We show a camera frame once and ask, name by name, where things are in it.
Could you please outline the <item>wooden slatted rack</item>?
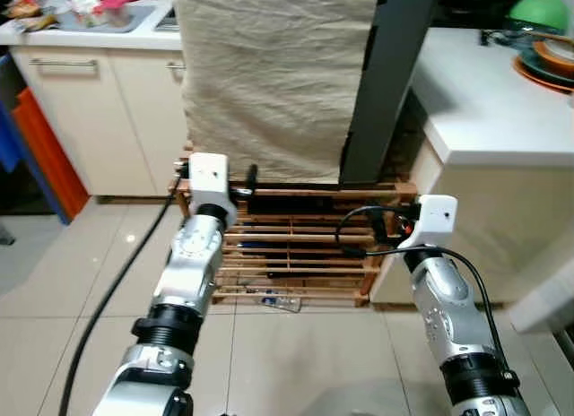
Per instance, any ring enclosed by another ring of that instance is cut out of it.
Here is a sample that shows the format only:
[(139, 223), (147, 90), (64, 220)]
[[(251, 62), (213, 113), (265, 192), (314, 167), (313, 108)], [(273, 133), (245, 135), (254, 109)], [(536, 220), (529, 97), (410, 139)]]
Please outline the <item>wooden slatted rack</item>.
[(381, 275), (376, 253), (393, 221), (385, 207), (411, 208), (417, 186), (362, 189), (261, 184), (237, 204), (224, 233), (224, 265), (213, 304), (261, 305), (258, 290), (286, 290), (302, 305), (365, 307)]

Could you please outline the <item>beige wrinkled cloth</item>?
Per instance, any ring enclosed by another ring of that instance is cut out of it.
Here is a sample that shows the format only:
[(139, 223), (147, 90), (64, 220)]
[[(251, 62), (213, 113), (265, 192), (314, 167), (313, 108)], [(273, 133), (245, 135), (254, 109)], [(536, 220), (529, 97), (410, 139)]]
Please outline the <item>beige wrinkled cloth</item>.
[(378, 0), (175, 0), (197, 152), (234, 176), (334, 184)]

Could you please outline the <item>clear plastic bottle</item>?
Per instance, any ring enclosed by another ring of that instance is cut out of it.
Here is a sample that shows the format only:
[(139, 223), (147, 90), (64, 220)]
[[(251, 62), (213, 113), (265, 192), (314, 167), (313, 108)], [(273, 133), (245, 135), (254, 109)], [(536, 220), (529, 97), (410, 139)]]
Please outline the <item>clear plastic bottle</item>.
[(302, 310), (302, 300), (291, 296), (286, 290), (258, 290), (257, 300), (266, 307), (282, 310), (283, 312), (299, 313)]

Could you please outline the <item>white kitchen counter unit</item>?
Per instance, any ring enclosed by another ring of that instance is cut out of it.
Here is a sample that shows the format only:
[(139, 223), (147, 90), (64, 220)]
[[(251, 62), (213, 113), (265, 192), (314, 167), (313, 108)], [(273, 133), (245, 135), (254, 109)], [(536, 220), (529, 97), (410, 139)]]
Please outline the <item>white kitchen counter unit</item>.
[(430, 28), (407, 97), (423, 136), (411, 182), (456, 198), (448, 247), (476, 265), (496, 304), (553, 276), (541, 256), (574, 210), (570, 97), (526, 80), (516, 56), (481, 46), (477, 30)]

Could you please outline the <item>cream kitchen cabinet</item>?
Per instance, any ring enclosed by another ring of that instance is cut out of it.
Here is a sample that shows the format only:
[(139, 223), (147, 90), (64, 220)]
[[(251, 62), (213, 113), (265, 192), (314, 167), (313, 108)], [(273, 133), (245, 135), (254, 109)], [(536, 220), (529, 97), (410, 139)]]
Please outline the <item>cream kitchen cabinet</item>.
[[(139, 48), (15, 47), (32, 88), (75, 173), (91, 195), (163, 197), (188, 132), (178, 51)], [(98, 60), (99, 72), (40, 72), (28, 61)]]

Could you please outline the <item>grey cloth mat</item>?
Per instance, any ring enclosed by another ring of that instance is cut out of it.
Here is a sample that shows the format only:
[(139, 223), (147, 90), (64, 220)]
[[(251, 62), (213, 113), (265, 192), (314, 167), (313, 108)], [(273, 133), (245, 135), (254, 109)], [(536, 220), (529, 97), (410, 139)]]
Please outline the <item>grey cloth mat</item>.
[(57, 18), (57, 27), (59, 30), (77, 32), (129, 32), (138, 28), (141, 23), (143, 23), (144, 19), (153, 14), (156, 9), (157, 6), (152, 4), (127, 5), (127, 10), (130, 11), (131, 14), (131, 22), (128, 23), (126, 27), (120, 28), (110, 27), (107, 25), (85, 28), (75, 22), (75, 18), (70, 9), (65, 9), (65, 7), (54, 7), (53, 12), (55, 18)]

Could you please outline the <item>orange board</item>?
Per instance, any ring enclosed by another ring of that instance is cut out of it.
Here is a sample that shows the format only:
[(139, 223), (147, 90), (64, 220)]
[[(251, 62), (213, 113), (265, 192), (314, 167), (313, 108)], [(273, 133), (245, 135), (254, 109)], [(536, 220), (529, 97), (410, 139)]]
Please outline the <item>orange board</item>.
[(89, 192), (75, 173), (73, 163), (57, 140), (32, 89), (21, 89), (15, 100), (13, 124), (29, 170), (49, 206), (68, 226), (89, 202)]

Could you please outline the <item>dark green plate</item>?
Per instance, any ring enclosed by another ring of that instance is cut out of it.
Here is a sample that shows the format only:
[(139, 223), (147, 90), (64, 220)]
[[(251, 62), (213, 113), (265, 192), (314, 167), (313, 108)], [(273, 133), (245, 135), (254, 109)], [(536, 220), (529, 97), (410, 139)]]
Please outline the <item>dark green plate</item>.
[(573, 77), (561, 75), (551, 71), (551, 69), (546, 66), (546, 63), (542, 57), (533, 50), (521, 51), (519, 54), (519, 60), (521, 61), (522, 65), (524, 65), (526, 71), (528, 71), (529, 74), (537, 76), (538, 79), (542, 81), (554, 85), (560, 85), (561, 87), (574, 87)]

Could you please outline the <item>clear container pink lid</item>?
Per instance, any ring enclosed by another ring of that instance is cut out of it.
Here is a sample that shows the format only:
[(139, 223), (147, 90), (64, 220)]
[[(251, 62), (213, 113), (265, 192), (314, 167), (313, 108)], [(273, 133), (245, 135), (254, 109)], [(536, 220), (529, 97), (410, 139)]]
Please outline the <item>clear container pink lid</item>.
[(120, 28), (131, 22), (130, 11), (127, 10), (127, 0), (102, 0), (93, 9), (102, 25)]

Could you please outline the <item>orange plate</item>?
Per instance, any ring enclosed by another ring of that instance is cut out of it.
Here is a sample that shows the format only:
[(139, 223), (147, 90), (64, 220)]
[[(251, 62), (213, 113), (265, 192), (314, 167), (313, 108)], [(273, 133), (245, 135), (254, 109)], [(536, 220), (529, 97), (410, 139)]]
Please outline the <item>orange plate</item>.
[[(561, 42), (561, 40), (557, 39), (539, 39), (535, 40), (532, 46), (529, 46), (528, 48), (522, 48), (521, 51), (524, 50), (533, 50), (534, 52), (537, 52), (537, 54), (542, 57), (546, 63), (546, 66), (548, 66), (551, 71), (561, 75), (573, 77), (574, 79), (574, 63), (573, 59), (571, 59), (573, 58), (573, 55), (571, 54), (571, 47), (569, 44)], [(521, 61), (519, 60), (519, 55), (513, 59), (512, 67), (514, 72), (521, 75), (522, 77), (525, 77), (525, 79), (529, 82), (537, 84), (538, 87), (562, 93), (562, 95), (570, 95), (572, 92), (574, 92), (574, 87), (567, 88), (562, 87), (562, 85), (550, 84), (538, 79), (537, 76), (529, 74), (529, 72), (526, 71), (524, 65), (522, 65)]]

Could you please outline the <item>apple juice carton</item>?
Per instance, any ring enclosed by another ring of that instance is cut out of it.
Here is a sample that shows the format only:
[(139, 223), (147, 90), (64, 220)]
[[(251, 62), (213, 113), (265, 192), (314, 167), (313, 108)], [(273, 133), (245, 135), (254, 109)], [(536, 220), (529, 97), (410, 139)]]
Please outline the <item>apple juice carton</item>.
[(104, 25), (107, 22), (101, 0), (66, 0), (75, 22), (85, 28)]

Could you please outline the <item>blue board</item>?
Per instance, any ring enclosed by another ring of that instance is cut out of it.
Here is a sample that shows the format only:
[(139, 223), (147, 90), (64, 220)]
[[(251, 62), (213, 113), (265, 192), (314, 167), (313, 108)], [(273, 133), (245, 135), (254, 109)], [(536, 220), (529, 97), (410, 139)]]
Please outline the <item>blue board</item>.
[(46, 207), (62, 224), (69, 226), (73, 222), (73, 215), (61, 204), (17, 124), (15, 109), (20, 105), (17, 96), (25, 89), (26, 83), (13, 57), (0, 56), (0, 169), (4, 173), (25, 169), (26, 174), (36, 183)]

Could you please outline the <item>green bowl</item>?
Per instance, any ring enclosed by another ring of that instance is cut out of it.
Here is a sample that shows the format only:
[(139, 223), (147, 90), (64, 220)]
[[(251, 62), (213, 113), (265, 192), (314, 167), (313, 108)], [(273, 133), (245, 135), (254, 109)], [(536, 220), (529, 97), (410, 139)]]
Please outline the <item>green bowl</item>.
[(506, 19), (513, 26), (565, 35), (571, 10), (562, 0), (520, 0), (511, 6)]

